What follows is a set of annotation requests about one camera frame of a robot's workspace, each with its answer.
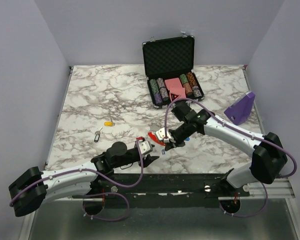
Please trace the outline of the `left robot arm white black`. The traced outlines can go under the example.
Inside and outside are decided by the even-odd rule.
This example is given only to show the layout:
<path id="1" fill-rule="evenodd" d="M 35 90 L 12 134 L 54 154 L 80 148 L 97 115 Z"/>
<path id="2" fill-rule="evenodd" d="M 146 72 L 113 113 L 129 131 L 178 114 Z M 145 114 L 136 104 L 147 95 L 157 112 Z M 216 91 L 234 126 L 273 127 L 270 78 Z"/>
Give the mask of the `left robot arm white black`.
<path id="1" fill-rule="evenodd" d="M 144 139 L 138 139 L 129 149 L 121 141 L 112 144 L 106 151 L 80 165 L 60 170 L 43 170 L 37 166 L 27 169 L 8 187 L 16 217 L 23 217 L 36 211 L 43 203 L 73 196 L 88 195 L 97 197 L 101 185 L 96 182 L 105 179 L 123 188 L 133 188 L 137 184 L 120 184 L 111 176 L 114 170 L 138 163 L 140 172 L 158 159 L 152 156 L 154 145 Z"/>

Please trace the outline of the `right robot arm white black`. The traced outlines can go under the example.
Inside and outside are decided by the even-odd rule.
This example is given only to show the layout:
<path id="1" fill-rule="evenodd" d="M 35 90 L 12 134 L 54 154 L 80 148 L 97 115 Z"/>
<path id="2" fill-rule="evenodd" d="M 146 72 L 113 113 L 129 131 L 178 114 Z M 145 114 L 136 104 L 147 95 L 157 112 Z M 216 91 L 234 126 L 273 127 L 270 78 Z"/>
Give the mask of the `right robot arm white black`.
<path id="1" fill-rule="evenodd" d="M 182 124 L 176 129 L 164 126 L 155 132 L 165 151 L 184 147 L 186 138 L 199 133 L 222 140 L 251 158 L 250 163 L 232 168 L 223 176 L 220 191 L 226 196 L 250 183 L 272 184 L 288 161 L 280 138 L 272 132 L 263 135 L 245 130 L 205 108 L 196 112 L 184 100 L 174 104 L 172 113 Z"/>

